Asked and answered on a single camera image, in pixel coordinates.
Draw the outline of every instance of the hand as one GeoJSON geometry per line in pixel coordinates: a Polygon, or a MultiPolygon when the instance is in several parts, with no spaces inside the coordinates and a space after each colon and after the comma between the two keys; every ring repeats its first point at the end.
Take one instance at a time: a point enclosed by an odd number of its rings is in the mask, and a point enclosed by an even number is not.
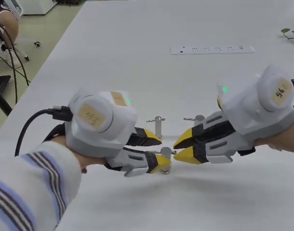
{"type": "Polygon", "coordinates": [[[256,140],[254,145],[267,144],[272,149],[294,152],[294,124],[280,134],[256,140]]]}
{"type": "MultiPolygon", "coordinates": [[[[51,141],[59,143],[59,144],[65,146],[65,147],[67,147],[66,137],[65,136],[57,136],[57,137],[51,139],[51,141]]],[[[104,158],[83,156],[83,155],[81,155],[79,153],[76,153],[74,151],[72,151],[72,153],[75,155],[75,157],[79,161],[80,167],[82,169],[82,173],[87,172],[86,167],[89,166],[89,165],[104,165],[104,164],[106,164],[106,160],[104,158]]]]}

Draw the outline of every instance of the metal peg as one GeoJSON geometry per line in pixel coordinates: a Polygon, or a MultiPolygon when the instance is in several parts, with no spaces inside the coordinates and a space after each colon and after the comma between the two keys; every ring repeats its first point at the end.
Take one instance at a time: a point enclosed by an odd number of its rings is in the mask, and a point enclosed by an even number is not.
{"type": "MultiPolygon", "coordinates": [[[[171,160],[172,155],[176,155],[177,151],[172,151],[169,147],[163,147],[161,148],[161,151],[150,151],[149,153],[154,153],[154,154],[161,154],[162,156],[168,158],[169,160],[171,160]]],[[[172,170],[172,165],[165,167],[163,169],[161,169],[161,173],[163,175],[167,175],[171,172],[172,170]]]]}
{"type": "Polygon", "coordinates": [[[153,120],[147,120],[147,123],[155,122],[155,134],[159,139],[162,139],[162,121],[165,121],[165,118],[161,116],[156,116],[153,120]]]}
{"type": "Polygon", "coordinates": [[[205,117],[202,115],[197,115],[197,116],[195,116],[195,118],[184,117],[184,120],[194,121],[194,126],[201,124],[204,119],[205,119],[205,117]]]}

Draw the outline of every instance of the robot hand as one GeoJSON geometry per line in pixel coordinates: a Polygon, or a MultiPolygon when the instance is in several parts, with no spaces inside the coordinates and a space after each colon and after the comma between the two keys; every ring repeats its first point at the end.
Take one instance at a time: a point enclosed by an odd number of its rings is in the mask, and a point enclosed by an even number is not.
{"type": "Polygon", "coordinates": [[[124,171],[126,177],[170,166],[171,161],[166,157],[125,147],[161,144],[151,131],[135,127],[137,114],[127,93],[90,94],[80,90],[68,106],[72,119],[55,127],[46,141],[65,135],[70,149],[85,156],[103,157],[108,169],[124,171]]]}
{"type": "Polygon", "coordinates": [[[174,144],[184,149],[176,160],[202,164],[231,163],[238,152],[255,152],[254,141],[281,133],[294,123],[293,82],[288,75],[269,66],[250,84],[219,83],[218,105],[201,124],[188,129],[174,144]]]}

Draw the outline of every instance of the electrical outlet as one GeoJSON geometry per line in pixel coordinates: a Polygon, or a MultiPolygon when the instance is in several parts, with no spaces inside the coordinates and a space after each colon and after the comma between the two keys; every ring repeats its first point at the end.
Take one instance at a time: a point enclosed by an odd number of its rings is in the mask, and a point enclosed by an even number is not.
{"type": "Polygon", "coordinates": [[[234,53],[254,53],[252,46],[182,46],[171,47],[170,52],[177,54],[234,54],[234,53]]]}

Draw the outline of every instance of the green plant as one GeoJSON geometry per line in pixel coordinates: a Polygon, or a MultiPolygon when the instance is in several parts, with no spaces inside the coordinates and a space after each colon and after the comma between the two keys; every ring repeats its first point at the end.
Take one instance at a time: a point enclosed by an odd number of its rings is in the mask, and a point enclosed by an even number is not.
{"type": "Polygon", "coordinates": [[[284,37],[287,38],[287,40],[294,39],[294,37],[288,37],[288,36],[286,35],[286,33],[289,32],[289,31],[291,31],[290,28],[284,28],[284,29],[281,30],[281,32],[283,33],[284,37]]]}

